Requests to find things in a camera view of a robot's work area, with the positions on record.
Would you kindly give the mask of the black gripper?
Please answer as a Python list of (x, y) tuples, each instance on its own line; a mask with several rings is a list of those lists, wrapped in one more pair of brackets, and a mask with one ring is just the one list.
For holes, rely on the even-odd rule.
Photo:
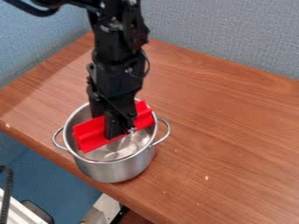
[(87, 69), (91, 115), (105, 115), (105, 136), (113, 140), (137, 127), (135, 97), (147, 76), (146, 58), (134, 57), (118, 63), (90, 63)]

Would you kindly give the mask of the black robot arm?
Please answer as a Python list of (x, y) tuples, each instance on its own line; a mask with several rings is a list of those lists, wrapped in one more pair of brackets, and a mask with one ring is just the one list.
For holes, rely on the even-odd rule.
[(141, 0), (4, 0), (37, 17), (50, 17), (65, 5), (89, 13), (95, 46), (89, 64), (89, 103), (94, 117), (105, 117), (105, 138), (137, 130), (137, 93), (143, 88), (150, 62), (143, 50), (150, 29)]

